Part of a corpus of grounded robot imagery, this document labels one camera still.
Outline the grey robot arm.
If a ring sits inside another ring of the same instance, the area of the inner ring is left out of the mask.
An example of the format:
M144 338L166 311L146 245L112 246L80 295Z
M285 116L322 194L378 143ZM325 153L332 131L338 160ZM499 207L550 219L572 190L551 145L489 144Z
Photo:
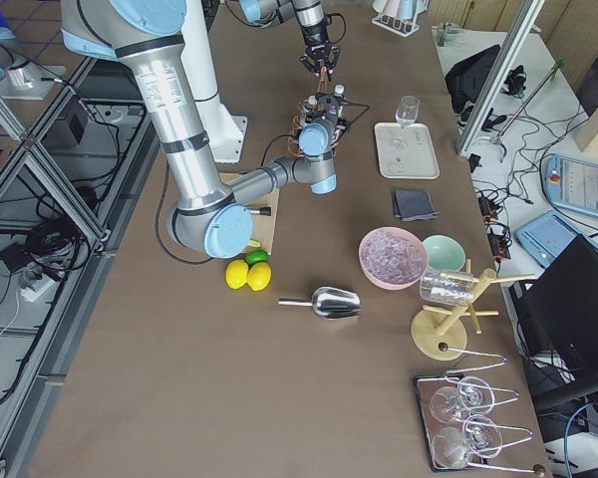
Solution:
M319 94L300 129L300 157L279 157L224 183L190 87L182 55L192 43L187 19L202 19L193 1L64 1L66 47L130 68L180 191L167 230L180 245L213 258L232 258L248 245L248 203L287 183L326 194L337 186L333 146L344 128L344 98Z
M272 27L295 20L304 42L300 63L316 76L331 80L340 47L330 39L331 15L324 12L321 1L241 0L239 6L245 20L255 27Z

